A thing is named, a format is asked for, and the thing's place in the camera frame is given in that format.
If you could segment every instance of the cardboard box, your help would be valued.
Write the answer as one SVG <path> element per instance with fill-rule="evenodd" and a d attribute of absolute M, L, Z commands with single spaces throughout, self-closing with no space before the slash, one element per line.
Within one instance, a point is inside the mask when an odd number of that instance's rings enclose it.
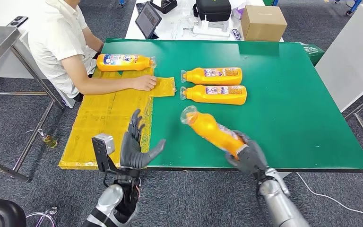
<path fill-rule="evenodd" d="M 246 6 L 241 25 L 245 40 L 274 42 L 279 42 L 287 27 L 277 6 Z"/>

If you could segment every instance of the black bag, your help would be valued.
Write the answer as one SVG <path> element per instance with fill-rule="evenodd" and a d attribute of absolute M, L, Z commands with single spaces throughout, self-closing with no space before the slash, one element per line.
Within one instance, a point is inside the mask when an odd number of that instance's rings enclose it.
<path fill-rule="evenodd" d="M 196 0 L 193 6 L 195 17 L 207 21 L 227 21 L 232 13 L 232 6 L 229 0 Z"/>

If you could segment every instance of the bottle cap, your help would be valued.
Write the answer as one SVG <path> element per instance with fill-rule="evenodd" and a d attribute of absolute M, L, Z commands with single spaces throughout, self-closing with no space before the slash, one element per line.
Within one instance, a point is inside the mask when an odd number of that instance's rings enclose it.
<path fill-rule="evenodd" d="M 156 57 L 150 57 L 149 58 L 149 65 L 151 66 L 151 68 L 155 69 L 156 68 Z"/>
<path fill-rule="evenodd" d="M 40 134 L 40 137 L 41 138 L 45 138 L 46 137 L 46 134 L 43 132 L 42 129 L 38 129 L 37 132 Z"/>
<path fill-rule="evenodd" d="M 187 80 L 187 71 L 186 70 L 181 70 L 180 71 L 180 81 L 182 82 L 182 83 L 184 83 L 184 82 L 186 82 Z"/>
<path fill-rule="evenodd" d="M 187 98 L 186 93 L 187 93 L 187 88 L 181 87 L 180 88 L 180 99 L 181 100 L 184 100 Z"/>
<path fill-rule="evenodd" d="M 187 106 L 180 115 L 180 121 L 183 124 L 192 124 L 198 117 L 198 110 L 195 106 Z"/>

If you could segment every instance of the green bag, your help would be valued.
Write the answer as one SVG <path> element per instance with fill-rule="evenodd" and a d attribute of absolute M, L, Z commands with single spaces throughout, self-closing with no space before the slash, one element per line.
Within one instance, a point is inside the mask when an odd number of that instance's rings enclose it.
<path fill-rule="evenodd" d="M 317 47 L 314 44 L 303 44 L 301 42 L 296 42 L 296 43 L 302 45 L 308 57 L 310 58 L 313 66 L 315 66 L 319 62 L 320 58 L 325 53 L 321 48 Z"/>
<path fill-rule="evenodd" d="M 274 0 L 262 0 L 266 6 L 272 6 Z"/>

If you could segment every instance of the small bottle on floor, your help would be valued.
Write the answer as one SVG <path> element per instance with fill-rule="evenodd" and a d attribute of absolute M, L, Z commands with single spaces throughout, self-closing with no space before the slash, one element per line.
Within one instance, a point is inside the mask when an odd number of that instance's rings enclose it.
<path fill-rule="evenodd" d="M 52 136 L 45 134 L 42 129 L 38 130 L 40 133 L 40 137 L 42 141 L 50 148 L 55 148 L 58 145 L 57 140 L 55 140 Z"/>

